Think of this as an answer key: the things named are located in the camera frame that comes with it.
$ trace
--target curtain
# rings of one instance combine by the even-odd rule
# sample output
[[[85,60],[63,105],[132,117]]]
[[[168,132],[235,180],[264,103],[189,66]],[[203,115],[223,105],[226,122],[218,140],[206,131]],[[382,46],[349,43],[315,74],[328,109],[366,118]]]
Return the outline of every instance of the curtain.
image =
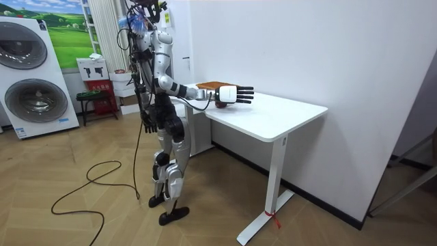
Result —
[[[103,57],[107,61],[109,72],[128,68],[128,52],[122,51],[117,45],[119,31],[118,19],[125,12],[120,0],[88,0],[89,8],[96,28],[97,39]],[[119,36],[122,47],[127,45],[124,31]]]

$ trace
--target dryer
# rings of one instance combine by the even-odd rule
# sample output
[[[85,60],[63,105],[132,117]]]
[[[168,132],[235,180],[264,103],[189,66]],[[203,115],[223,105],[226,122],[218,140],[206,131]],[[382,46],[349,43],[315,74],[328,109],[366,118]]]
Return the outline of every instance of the dryer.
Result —
[[[0,16],[0,101],[20,139],[79,126],[42,20]]]

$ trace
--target baseboard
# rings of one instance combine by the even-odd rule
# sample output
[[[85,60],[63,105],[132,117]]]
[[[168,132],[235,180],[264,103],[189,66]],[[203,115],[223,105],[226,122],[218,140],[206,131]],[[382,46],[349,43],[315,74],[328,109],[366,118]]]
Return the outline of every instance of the baseboard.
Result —
[[[234,157],[235,159],[241,161],[242,163],[248,165],[252,169],[258,171],[259,173],[268,176],[268,170],[265,170],[264,168],[254,164],[253,162],[249,161],[248,159],[244,158],[243,156],[240,156],[236,154],[235,152],[232,152],[231,150],[228,150],[227,148],[221,146],[220,144],[216,142],[212,142],[212,145],[216,146],[219,150],[223,151],[224,153]],[[335,208],[334,206],[322,201],[321,199],[315,197],[314,195],[311,195],[310,193],[302,190],[301,188],[297,187],[296,185],[281,179],[281,185],[283,185],[285,188],[293,191],[294,193],[298,194],[299,196],[305,198],[306,200],[312,202],[313,204],[319,206],[326,212],[336,216],[337,218],[341,219],[342,221],[348,223],[352,227],[361,230],[363,228],[364,222],[359,221],[358,219],[353,218],[352,216],[344,213],[343,211],[339,210],[338,208]]]
[[[94,110],[87,111],[87,115],[91,114],[91,113],[94,113]],[[82,116],[82,115],[83,115],[83,112],[76,113],[76,116]]]
[[[390,161],[392,161],[392,160],[394,160],[396,158],[398,158],[398,156],[392,154],[390,156]],[[423,164],[423,163],[420,163],[420,162],[417,162],[417,161],[413,161],[413,160],[410,160],[410,159],[402,159],[399,163],[402,163],[404,165],[407,165],[407,166],[410,166],[410,167],[414,167],[414,168],[417,168],[417,169],[420,169],[420,170],[423,170],[423,171],[428,171],[428,170],[430,170],[432,168],[429,165],[426,165],[426,164]]]

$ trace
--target herringbone floor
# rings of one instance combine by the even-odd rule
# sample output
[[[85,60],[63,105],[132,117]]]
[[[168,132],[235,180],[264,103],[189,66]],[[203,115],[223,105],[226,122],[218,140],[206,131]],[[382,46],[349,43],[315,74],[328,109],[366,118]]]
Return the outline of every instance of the herringbone floor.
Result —
[[[139,116],[89,123],[68,132],[17,140],[0,135],[0,245],[88,245],[100,226],[98,215],[55,216],[52,203],[86,182],[94,164],[111,159],[124,166],[102,182],[132,184],[132,161]],[[191,213],[165,227],[164,212],[147,207],[152,195],[151,162],[155,135],[143,134],[137,162],[141,200],[129,188],[91,184],[59,203],[58,211],[92,209],[106,217],[95,245],[238,245],[237,235],[263,211],[267,177],[219,150],[190,160],[180,206]],[[97,176],[115,164],[98,168]],[[420,174],[409,167],[389,169],[376,202]],[[283,227],[270,221],[249,245],[416,246],[437,245],[437,188],[419,189],[368,219],[359,232],[295,195],[278,213]]]

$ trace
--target table foot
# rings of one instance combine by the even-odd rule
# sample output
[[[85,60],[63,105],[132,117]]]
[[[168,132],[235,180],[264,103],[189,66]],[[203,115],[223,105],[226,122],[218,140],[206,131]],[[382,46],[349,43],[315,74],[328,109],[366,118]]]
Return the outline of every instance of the table foot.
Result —
[[[276,205],[276,211],[281,209],[281,207],[290,199],[294,193],[290,190],[284,191],[279,197]],[[268,216],[265,214],[265,212],[262,212],[250,225],[244,229],[240,235],[237,236],[237,241],[241,245],[246,245],[255,234],[261,230],[261,228],[267,223],[269,219],[271,219],[271,216]]]

